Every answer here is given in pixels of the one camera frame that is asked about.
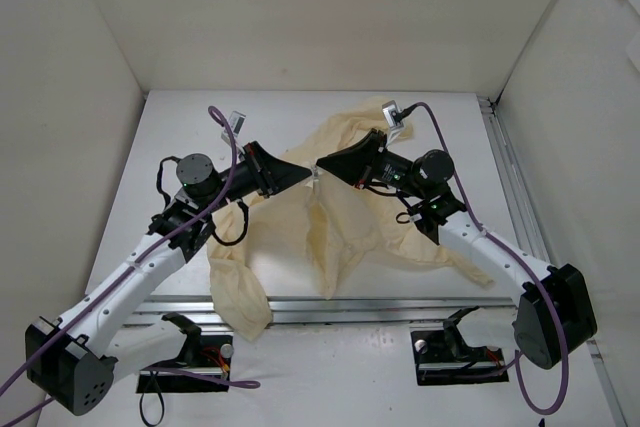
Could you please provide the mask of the cream yellow jacket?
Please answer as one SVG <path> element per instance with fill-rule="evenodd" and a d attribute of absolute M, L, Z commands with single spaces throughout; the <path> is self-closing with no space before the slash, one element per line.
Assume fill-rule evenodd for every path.
<path fill-rule="evenodd" d="M 365 256 L 380 252 L 402 267 L 451 267 L 481 287 L 489 276 L 414 227 L 399 224 L 399 203 L 358 192 L 328 173 L 312 175 L 270 198 L 256 193 L 214 215 L 207 243 L 210 292 L 222 319 L 249 341 L 272 320 L 273 295 L 334 296 Z"/>

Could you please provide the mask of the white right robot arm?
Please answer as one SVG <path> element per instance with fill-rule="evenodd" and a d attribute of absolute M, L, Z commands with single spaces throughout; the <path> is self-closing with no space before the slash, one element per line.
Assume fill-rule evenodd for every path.
<path fill-rule="evenodd" d="M 451 190 L 455 166 L 447 151 L 432 149 L 409 160 L 391 152 L 386 143 L 386 134 L 373 129 L 316 164 L 354 188 L 382 184 L 394 188 L 402 202 L 415 198 L 416 204 L 406 207 L 410 223 L 508 291 L 517 307 L 517 349 L 545 370 L 567 362 L 569 354 L 597 331 L 583 274 L 570 264 L 555 267 L 480 226 L 470 207 Z"/>

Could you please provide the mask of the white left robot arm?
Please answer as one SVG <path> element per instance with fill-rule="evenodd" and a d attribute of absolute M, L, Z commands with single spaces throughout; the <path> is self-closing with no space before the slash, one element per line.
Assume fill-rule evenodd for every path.
<path fill-rule="evenodd" d="M 129 341 L 115 336 L 140 304 L 214 236 L 215 211 L 232 202 L 246 211 L 244 197 L 268 198 L 311 175 L 257 142 L 241 148 L 234 161 L 218 172 L 201 153 L 176 159 L 181 188 L 167 198 L 133 252 L 74 307 L 27 327 L 27 378 L 71 414 L 87 414 L 114 383 L 157 362 L 171 360 L 180 367 L 195 362 L 201 330 L 182 314 L 163 315 Z"/>

